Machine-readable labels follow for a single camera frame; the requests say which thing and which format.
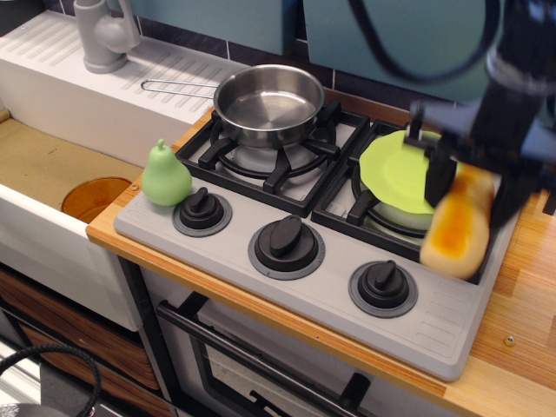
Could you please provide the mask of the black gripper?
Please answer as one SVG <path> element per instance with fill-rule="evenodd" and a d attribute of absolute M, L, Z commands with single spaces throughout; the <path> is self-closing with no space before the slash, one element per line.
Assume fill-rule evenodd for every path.
<path fill-rule="evenodd" d="M 405 143 L 424 149 L 429 164 L 425 199 L 435 208 L 463 162 L 502 176 L 494 198 L 490 229 L 506 225 L 538 189 L 555 190 L 555 131 L 520 110 L 502 119 L 482 101 L 449 104 L 416 101 Z"/>

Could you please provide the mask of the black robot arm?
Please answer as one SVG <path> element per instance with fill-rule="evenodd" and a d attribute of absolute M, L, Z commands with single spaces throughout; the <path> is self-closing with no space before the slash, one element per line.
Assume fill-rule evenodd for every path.
<path fill-rule="evenodd" d="M 555 3 L 509 1 L 503 32 L 486 56 L 484 96 L 451 107 L 415 102 L 405 141 L 426 151 L 426 200 L 437 206 L 464 162 L 500 177 L 490 226 L 500 228 L 533 193 L 555 189 L 555 132 L 538 120 L 555 94 Z"/>

